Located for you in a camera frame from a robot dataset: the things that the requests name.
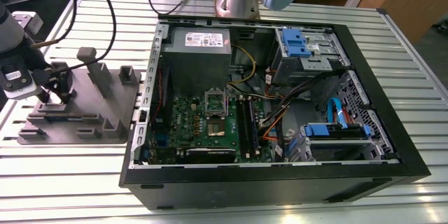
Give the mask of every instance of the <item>slotted aluminum table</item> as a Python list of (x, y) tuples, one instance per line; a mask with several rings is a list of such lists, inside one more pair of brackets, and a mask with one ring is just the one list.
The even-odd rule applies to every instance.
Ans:
[[(178, 0), (153, 0), (169, 10)], [(104, 62), (109, 69), (145, 69), (157, 16), (146, 0), (112, 0), (117, 41)], [(73, 31), (44, 48), (48, 61), (77, 63), (77, 48), (98, 55), (110, 38), (105, 0), (78, 0)], [(372, 9), (262, 6), (261, 18), (342, 24), (373, 69), (432, 176), (388, 188), (352, 203), (149, 211), (118, 188), (125, 145), (21, 146), (17, 132), (36, 100), (8, 101), (0, 114), (0, 222), (98, 221), (148, 223), (434, 223), (448, 220), (448, 95), (434, 74), (386, 15)], [(49, 38), (68, 26), (68, 5)], [(213, 15), (213, 0), (189, 0), (176, 14)]]

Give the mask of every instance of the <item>gray 3d printed holder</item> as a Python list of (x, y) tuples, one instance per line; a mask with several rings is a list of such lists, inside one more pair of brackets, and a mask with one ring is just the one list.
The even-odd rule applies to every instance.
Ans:
[[(77, 58), (94, 58), (94, 48), (80, 48)], [(68, 104), (37, 103), (18, 132), (20, 144), (121, 144), (128, 139), (140, 72), (130, 66), (108, 70), (104, 63), (70, 73)]]

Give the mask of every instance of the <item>ram slot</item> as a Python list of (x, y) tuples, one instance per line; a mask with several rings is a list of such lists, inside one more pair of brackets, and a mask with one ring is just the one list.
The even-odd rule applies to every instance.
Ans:
[(241, 158), (249, 158), (250, 148), (249, 148), (249, 137), (245, 128), (245, 103), (242, 98), (236, 102), (236, 122), (237, 122), (237, 132), (240, 137), (240, 152)]
[(250, 153), (257, 155), (258, 154), (257, 123), (254, 119), (253, 103), (250, 97), (245, 101), (245, 123), (246, 123), (245, 131), (249, 137)]

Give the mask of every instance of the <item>motherboard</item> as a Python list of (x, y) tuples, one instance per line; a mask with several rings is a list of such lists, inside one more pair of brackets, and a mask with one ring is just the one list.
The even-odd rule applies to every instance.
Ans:
[(172, 108), (169, 133), (153, 136), (157, 163), (181, 163), (192, 152), (216, 158), (217, 163), (220, 156), (232, 157), (230, 163), (270, 162), (272, 148), (257, 137), (257, 123), (265, 116), (260, 99), (225, 95), (222, 99), (217, 91), (201, 97), (176, 96)]

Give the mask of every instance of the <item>power supply label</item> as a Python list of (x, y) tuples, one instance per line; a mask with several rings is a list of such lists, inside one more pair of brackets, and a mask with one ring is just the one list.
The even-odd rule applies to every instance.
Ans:
[(222, 47), (222, 34), (186, 33), (186, 47)]

